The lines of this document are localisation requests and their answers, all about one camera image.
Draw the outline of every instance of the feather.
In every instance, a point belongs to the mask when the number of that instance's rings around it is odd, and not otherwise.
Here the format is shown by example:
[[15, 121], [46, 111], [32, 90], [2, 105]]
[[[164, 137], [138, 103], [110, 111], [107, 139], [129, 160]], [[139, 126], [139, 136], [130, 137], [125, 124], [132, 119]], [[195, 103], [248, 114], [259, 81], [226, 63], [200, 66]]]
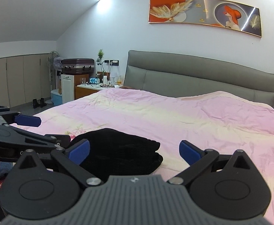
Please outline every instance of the feather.
[[171, 18], [171, 11], [166, 5], [163, 5], [162, 7], [153, 7], [150, 9], [149, 13], [160, 19]]
[[172, 4], [170, 7], [172, 17], [176, 16], [178, 13], [185, 12], [190, 9], [192, 1], [193, 0], [188, 0], [186, 2]]
[[161, 7], [152, 7], [152, 9], [149, 10], [149, 13], [159, 19], [168, 19], [170, 21], [173, 21], [172, 18], [174, 16], [190, 9], [192, 1], [193, 0], [188, 0], [182, 3], [174, 3], [170, 6], [170, 9], [166, 5], [163, 5]]
[[259, 15], [253, 15], [249, 21], [250, 26], [253, 29], [260, 29], [261, 28], [261, 18]]

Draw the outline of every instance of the purple suitcase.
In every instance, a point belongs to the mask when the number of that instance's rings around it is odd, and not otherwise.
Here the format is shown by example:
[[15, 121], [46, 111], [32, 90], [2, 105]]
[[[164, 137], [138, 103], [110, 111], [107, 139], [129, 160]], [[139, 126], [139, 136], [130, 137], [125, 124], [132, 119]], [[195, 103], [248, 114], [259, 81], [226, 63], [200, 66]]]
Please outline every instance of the purple suitcase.
[[94, 71], [94, 59], [91, 58], [70, 58], [61, 63], [62, 74], [92, 74]]

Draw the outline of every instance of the sloped ceiling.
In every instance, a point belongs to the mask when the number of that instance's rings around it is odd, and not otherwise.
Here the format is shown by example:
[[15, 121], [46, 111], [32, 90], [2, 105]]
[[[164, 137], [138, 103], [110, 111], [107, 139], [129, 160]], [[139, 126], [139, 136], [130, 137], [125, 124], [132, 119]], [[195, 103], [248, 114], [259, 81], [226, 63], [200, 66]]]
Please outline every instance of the sloped ceiling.
[[0, 0], [0, 43], [57, 40], [98, 0]]

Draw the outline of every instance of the gray headboard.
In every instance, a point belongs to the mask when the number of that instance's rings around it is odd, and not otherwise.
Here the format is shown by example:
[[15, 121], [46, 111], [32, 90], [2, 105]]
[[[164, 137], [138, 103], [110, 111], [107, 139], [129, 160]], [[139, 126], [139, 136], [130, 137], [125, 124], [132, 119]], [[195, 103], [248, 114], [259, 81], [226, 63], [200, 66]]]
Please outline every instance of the gray headboard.
[[274, 74], [189, 55], [129, 51], [124, 85], [168, 97], [225, 91], [274, 107]]

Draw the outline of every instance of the blue storage box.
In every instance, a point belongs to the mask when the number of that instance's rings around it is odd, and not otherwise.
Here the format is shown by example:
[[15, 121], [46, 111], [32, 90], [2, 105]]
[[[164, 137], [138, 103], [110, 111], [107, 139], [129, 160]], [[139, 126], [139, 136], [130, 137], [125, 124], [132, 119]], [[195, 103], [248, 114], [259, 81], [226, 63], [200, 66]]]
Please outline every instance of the blue storage box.
[[62, 94], [59, 94], [58, 89], [52, 90], [51, 95], [54, 106], [62, 105]]

